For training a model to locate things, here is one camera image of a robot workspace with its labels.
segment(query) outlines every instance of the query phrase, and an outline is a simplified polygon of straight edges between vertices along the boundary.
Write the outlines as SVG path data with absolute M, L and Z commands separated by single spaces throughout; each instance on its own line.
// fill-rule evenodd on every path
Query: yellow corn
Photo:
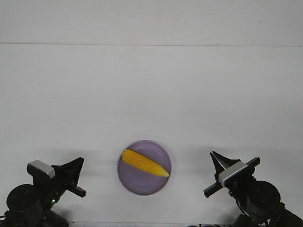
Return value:
M 157 176 L 169 176 L 169 173 L 158 163 L 133 150 L 126 149 L 122 160 L 138 169 Z

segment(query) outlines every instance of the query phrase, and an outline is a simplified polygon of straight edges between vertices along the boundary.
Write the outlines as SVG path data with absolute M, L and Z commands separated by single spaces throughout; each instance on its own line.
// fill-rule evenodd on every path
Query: corn cob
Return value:
M 169 173 L 160 164 L 133 150 L 126 149 L 122 153 L 122 160 L 150 174 L 157 176 L 169 176 Z

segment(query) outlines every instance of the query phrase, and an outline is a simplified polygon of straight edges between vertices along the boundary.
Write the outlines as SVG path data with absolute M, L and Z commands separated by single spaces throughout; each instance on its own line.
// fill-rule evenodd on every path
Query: cable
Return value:
M 238 201 L 238 200 L 236 200 L 236 203 L 237 203 L 237 205 L 238 205 L 239 209 L 242 211 L 242 213 L 243 213 L 245 216 L 248 216 L 248 215 L 245 213 L 244 209 L 243 209 L 243 208 L 240 206 L 240 204 L 239 204 L 239 201 Z

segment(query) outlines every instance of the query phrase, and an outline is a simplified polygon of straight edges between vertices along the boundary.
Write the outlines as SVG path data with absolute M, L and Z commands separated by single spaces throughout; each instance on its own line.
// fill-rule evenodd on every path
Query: white table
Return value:
M 70 221 L 232 223 L 227 189 L 203 195 L 215 150 L 260 157 L 255 177 L 303 217 L 303 4 L 212 2 L 0 2 L 0 213 L 28 162 L 84 157 L 87 196 L 53 208 Z M 172 161 L 151 196 L 117 177 L 137 140 Z

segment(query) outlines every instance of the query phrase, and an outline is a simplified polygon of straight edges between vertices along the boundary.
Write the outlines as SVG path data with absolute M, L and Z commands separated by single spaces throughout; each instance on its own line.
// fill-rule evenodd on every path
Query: purple plate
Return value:
M 149 140 L 140 140 L 127 149 L 134 150 L 159 163 L 170 175 L 170 158 L 159 144 Z M 154 194 L 162 189 L 169 180 L 169 177 L 156 176 L 133 167 L 122 161 L 121 157 L 118 162 L 118 175 L 123 186 L 138 195 Z

